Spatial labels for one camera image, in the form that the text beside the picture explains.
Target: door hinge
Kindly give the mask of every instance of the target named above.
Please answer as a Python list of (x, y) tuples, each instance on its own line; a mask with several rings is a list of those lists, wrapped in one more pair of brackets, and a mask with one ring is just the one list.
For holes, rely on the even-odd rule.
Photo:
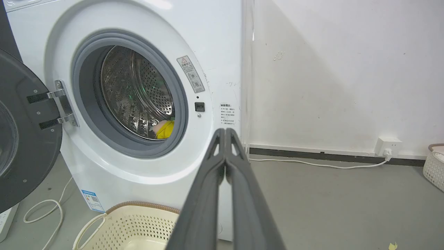
[(71, 102), (68, 95), (65, 92), (65, 84), (62, 80), (55, 81), (55, 91), (46, 93), (47, 97), (50, 99), (58, 98), (61, 105), (60, 115), (61, 117), (57, 119), (58, 123), (63, 124), (65, 122), (70, 122), (73, 126), (78, 127), (79, 123), (72, 111)]

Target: washing machine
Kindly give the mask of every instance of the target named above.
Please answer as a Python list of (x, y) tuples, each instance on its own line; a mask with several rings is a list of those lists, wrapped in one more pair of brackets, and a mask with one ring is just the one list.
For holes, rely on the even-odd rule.
[[(2, 203), (60, 150), (85, 205), (181, 208), (214, 131), (241, 128), (242, 2), (4, 0)], [(168, 123), (160, 137), (155, 128)], [(219, 238), (232, 240), (231, 187)]]

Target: white wall trim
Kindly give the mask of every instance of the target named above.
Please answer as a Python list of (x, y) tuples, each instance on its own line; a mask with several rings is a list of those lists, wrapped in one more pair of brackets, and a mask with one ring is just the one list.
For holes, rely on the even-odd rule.
[[(285, 151), (306, 152), (306, 153), (320, 153), (320, 152), (324, 152), (324, 153), (328, 153), (328, 154), (378, 157), (378, 156), (375, 156), (374, 152), (337, 150), (337, 149), (306, 148), (306, 147), (297, 147), (297, 146), (280, 146), (280, 145), (269, 145), (269, 144), (260, 144), (260, 143), (250, 143), (250, 148), (274, 149), (274, 150), (285, 150)], [(423, 155), (399, 154), (397, 156), (397, 158), (399, 158), (399, 159), (411, 159), (411, 160), (425, 160), (426, 156), (423, 156)]]

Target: warning label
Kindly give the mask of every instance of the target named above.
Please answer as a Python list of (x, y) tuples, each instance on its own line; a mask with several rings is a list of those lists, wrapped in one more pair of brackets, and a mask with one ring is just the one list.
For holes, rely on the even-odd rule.
[(236, 120), (234, 118), (235, 108), (232, 107), (231, 104), (221, 103), (220, 111), (221, 111), (221, 124), (234, 125), (236, 123)]
[(82, 190), (82, 193), (85, 196), (86, 201), (88, 202), (89, 208), (97, 212), (105, 212), (99, 202), (99, 198), (97, 198), (95, 193), (85, 190)]
[(186, 77), (190, 81), (191, 86), (193, 87), (194, 93), (205, 91), (203, 87), (202, 81), (200, 80), (199, 75), (197, 74), (196, 69), (194, 68), (191, 60), (188, 56), (183, 56), (177, 59), (177, 62), (182, 67), (182, 70), (186, 74)]

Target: power cord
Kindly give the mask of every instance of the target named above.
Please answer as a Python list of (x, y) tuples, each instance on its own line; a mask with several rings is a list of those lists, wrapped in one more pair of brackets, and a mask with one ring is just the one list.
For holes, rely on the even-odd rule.
[[(69, 181), (66, 183), (65, 188), (63, 188), (63, 192), (62, 192), (62, 195), (60, 196), (59, 201), (52, 200), (52, 199), (41, 201), (41, 202), (35, 204), (32, 208), (30, 208), (30, 209), (26, 212), (25, 216), (23, 216), (23, 222), (29, 224), (29, 223), (33, 223), (33, 222), (36, 222), (36, 221), (39, 221), (39, 220), (45, 218), (48, 214), (50, 214), (50, 213), (52, 213), (54, 210), (56, 210), (57, 207), (60, 209), (60, 222), (59, 222), (59, 224), (57, 225), (57, 227), (55, 228), (54, 233), (52, 233), (52, 235), (51, 235), (51, 237), (49, 238), (48, 242), (46, 242), (46, 245), (42, 248), (42, 250), (45, 250), (45, 249), (47, 248), (47, 246), (49, 245), (49, 242), (51, 242), (52, 238), (54, 237), (54, 235), (57, 233), (57, 231), (59, 230), (60, 226), (62, 225), (62, 221), (63, 221), (63, 210), (62, 210), (62, 206), (60, 205), (60, 202), (62, 201), (63, 194), (65, 193), (66, 187), (67, 187), (68, 184), (71, 182), (71, 180), (72, 180), (72, 177), (71, 177), (71, 179), (69, 179)], [(55, 203), (55, 206), (54, 206), (49, 212), (47, 212), (46, 214), (44, 214), (44, 215), (38, 217), (38, 218), (35, 219), (35, 220), (28, 221), (28, 220), (26, 219), (26, 217), (28, 216), (28, 213), (31, 212), (31, 210), (33, 210), (35, 207), (37, 207), (38, 205), (40, 205), (40, 204), (42, 204), (42, 203), (44, 203), (44, 202), (54, 202), (54, 203)]]
[(282, 162), (299, 162), (299, 163), (303, 163), (303, 164), (308, 164), (308, 165), (313, 165), (313, 166), (318, 166), (318, 167), (329, 167), (329, 168), (335, 168), (335, 169), (358, 169), (358, 168), (371, 168), (371, 167), (377, 167), (380, 166), (388, 161), (390, 161), (390, 159), (392, 158), (392, 150), (391, 149), (386, 149), (384, 150), (384, 154), (385, 156), (385, 160), (381, 163), (378, 164), (374, 164), (374, 165), (362, 165), (362, 166), (352, 166), (352, 167), (338, 167), (338, 166), (333, 166), (333, 165), (326, 165), (326, 164), (316, 164), (316, 163), (310, 163), (310, 162), (306, 162), (306, 161), (299, 161), (299, 160), (279, 160), (279, 159), (250, 159), (250, 161), (282, 161)]

